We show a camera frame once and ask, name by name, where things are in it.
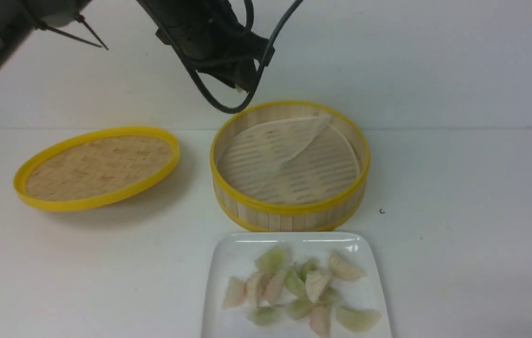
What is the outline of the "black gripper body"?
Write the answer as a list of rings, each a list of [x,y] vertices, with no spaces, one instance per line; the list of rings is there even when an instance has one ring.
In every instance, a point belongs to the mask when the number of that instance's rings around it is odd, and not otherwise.
[[[228,0],[157,0],[156,36],[178,45],[192,70],[210,75],[230,88],[249,92],[257,82],[256,61],[270,63],[274,48],[252,32],[254,6],[245,0],[245,24]]]

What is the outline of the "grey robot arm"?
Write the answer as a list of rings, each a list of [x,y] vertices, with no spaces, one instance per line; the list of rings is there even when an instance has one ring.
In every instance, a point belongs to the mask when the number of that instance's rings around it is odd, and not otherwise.
[[[245,109],[269,65],[275,49],[270,38],[252,31],[254,6],[244,2],[241,24],[227,0],[140,0],[138,4],[157,26],[156,37],[170,46],[204,98],[223,113]],[[0,0],[0,67],[36,30],[107,49],[82,11],[88,0]],[[236,108],[229,108],[209,92],[199,74],[247,93]]]

